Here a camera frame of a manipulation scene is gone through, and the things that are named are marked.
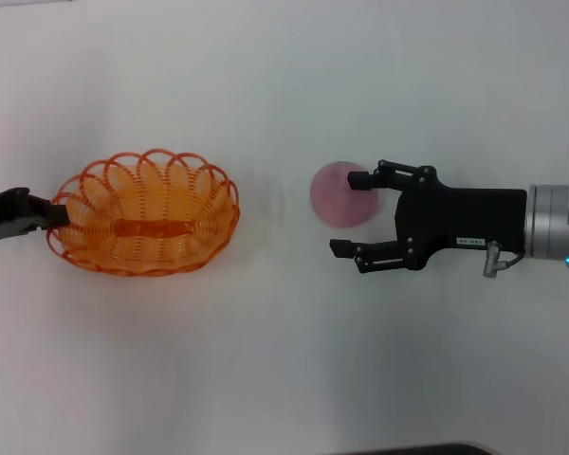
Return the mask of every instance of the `pink sphere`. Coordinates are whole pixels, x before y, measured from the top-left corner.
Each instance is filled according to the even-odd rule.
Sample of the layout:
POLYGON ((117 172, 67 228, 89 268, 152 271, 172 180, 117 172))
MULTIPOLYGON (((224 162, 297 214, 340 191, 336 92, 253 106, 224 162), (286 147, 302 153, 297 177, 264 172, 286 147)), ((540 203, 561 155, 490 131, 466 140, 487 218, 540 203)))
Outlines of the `pink sphere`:
POLYGON ((329 226, 351 228, 376 213, 377 191, 354 191, 348 173, 367 171, 355 163, 336 161, 322 167, 310 185, 310 200, 317 215, 329 226))

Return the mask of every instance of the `woven plastic basket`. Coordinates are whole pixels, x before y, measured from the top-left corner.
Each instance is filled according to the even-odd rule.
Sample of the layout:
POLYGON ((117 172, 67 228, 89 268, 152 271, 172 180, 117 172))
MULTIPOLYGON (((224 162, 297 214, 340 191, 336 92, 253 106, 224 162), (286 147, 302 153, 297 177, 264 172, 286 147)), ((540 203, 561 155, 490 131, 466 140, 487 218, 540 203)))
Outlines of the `woven plastic basket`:
POLYGON ((89 164, 53 198, 68 227, 50 230, 55 254, 120 276, 191 272, 229 242, 240 217, 226 173, 194 154, 151 150, 89 164))

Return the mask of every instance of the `white background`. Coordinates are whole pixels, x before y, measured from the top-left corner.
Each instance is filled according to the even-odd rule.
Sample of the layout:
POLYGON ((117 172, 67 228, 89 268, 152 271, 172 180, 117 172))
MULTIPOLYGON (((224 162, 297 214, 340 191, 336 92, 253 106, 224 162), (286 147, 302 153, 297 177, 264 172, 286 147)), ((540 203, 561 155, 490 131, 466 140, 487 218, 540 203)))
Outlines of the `white background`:
POLYGON ((119 279, 0 242, 0 455, 314 454, 466 440, 569 454, 569 270, 484 253, 361 276, 395 193, 324 226, 312 175, 569 181, 569 0, 77 0, 0 9, 0 191, 164 147, 229 172, 206 268, 119 279))

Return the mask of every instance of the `black robotic claw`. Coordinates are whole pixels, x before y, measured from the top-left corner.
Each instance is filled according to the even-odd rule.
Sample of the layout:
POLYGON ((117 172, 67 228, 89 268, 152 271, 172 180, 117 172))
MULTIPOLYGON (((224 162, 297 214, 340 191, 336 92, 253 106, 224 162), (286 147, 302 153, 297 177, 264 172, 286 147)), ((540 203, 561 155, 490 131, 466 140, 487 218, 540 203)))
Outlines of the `black robotic claw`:
POLYGON ((335 256, 354 259, 360 273, 421 270, 432 254, 445 248, 487 250, 492 243, 499 251, 524 254, 524 190, 450 188, 438 180, 433 167, 414 168, 385 160, 379 161, 373 173, 348 173, 348 183, 357 191, 401 191, 395 241, 331 240, 335 256))
POLYGON ((28 188, 13 188, 0 193, 0 240, 26 235, 37 228, 69 225, 65 206, 29 195, 28 188))

